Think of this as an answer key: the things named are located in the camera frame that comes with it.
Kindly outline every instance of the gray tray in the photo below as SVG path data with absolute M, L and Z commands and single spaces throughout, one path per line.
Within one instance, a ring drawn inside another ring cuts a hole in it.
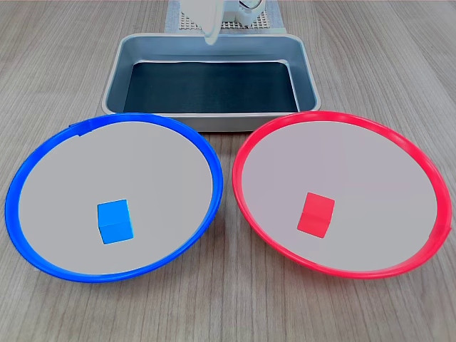
M 201 35 L 139 33 L 120 42 L 102 107 L 167 116 L 200 132 L 249 132 L 318 110 L 320 100 L 295 36 L 221 35 L 208 46 Z

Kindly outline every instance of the blue cube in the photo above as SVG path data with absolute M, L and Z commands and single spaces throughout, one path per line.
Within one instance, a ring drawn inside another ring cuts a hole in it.
M 98 205 L 98 229 L 104 244 L 133 238 L 133 227 L 126 199 Z

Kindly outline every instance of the cube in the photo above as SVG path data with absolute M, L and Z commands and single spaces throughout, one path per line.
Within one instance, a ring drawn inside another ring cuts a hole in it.
M 133 227 L 126 199 L 98 205 L 98 229 L 104 244 L 133 238 Z
M 309 192 L 298 230 L 323 239 L 333 216 L 334 200 Z

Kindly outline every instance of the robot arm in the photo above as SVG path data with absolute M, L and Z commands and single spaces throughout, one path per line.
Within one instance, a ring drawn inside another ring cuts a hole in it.
M 206 43 L 215 44 L 222 22 L 238 21 L 250 26 L 264 11 L 266 0 L 180 0 L 183 14 L 197 24 Z

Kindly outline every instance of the red rim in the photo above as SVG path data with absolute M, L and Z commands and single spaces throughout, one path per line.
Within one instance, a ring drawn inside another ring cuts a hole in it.
M 249 153 L 261 139 L 274 132 L 275 130 L 288 125 L 311 121 L 333 121 L 339 123 L 348 123 L 371 130 L 389 139 L 404 151 L 406 151 L 406 153 L 408 153 L 425 171 L 432 184 L 432 187 L 434 188 L 435 196 L 437 198 L 437 218 L 435 220 L 435 224 L 428 241 L 417 254 L 399 265 L 376 271 L 353 272 L 340 269 L 332 269 L 304 259 L 301 256 L 298 256 L 297 254 L 289 251 L 285 247 L 275 242 L 257 224 L 252 214 L 250 213 L 249 208 L 247 207 L 244 199 L 244 193 L 242 191 L 242 171 L 244 169 L 244 163 L 247 160 Z M 254 131 L 239 149 L 239 152 L 234 161 L 232 182 L 234 196 L 236 197 L 242 214 L 263 240 L 265 240 L 271 247 L 275 248 L 277 251 L 290 258 L 291 260 L 301 265 L 307 266 L 310 269 L 330 274 L 332 276 L 341 276 L 353 279 L 379 279 L 404 274 L 423 265 L 432 256 L 434 256 L 434 254 L 436 254 L 440 247 L 443 245 L 448 237 L 448 234 L 451 231 L 452 209 L 450 193 L 448 192 L 448 188 L 441 174 L 429 159 L 429 157 L 425 155 L 418 147 L 414 146 L 414 144 L 412 144 L 409 140 L 391 130 L 390 128 L 387 128 L 386 126 L 383 126 L 374 121 L 351 114 L 328 111 L 302 112 L 277 118 L 268 122 L 266 125 L 263 125 Z

